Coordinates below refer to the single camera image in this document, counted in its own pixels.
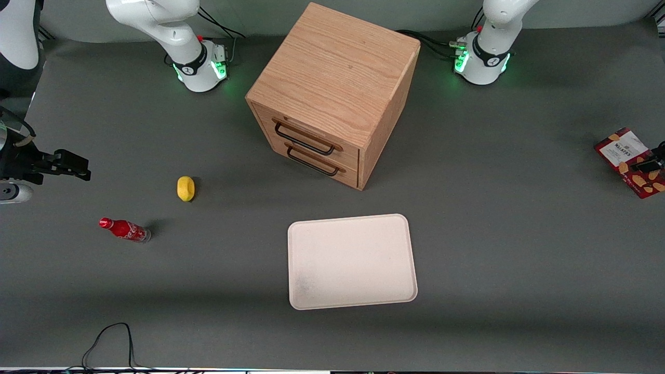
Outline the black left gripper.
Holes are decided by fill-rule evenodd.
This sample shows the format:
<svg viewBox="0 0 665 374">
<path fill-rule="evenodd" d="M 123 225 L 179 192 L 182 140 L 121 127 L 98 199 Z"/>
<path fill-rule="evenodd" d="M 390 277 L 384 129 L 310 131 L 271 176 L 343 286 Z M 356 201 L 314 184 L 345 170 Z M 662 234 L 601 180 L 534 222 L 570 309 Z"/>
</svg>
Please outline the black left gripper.
<svg viewBox="0 0 665 374">
<path fill-rule="evenodd" d="M 631 165 L 630 170 L 642 173 L 660 172 L 663 170 L 664 147 L 665 142 L 662 141 L 657 147 L 651 149 L 650 159 Z"/>
</svg>

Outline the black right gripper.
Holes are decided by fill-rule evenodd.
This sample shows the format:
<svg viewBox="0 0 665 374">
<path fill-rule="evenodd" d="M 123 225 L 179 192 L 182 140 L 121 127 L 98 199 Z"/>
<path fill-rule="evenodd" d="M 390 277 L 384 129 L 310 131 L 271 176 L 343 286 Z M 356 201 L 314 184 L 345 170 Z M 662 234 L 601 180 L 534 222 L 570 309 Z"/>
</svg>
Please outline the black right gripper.
<svg viewBox="0 0 665 374">
<path fill-rule="evenodd" d="M 30 201 L 34 190 L 28 184 L 41 185 L 44 175 L 69 175 L 90 181 L 89 161 L 65 149 L 53 156 L 41 152 L 34 144 L 35 137 L 6 137 L 2 146 L 1 204 Z"/>
</svg>

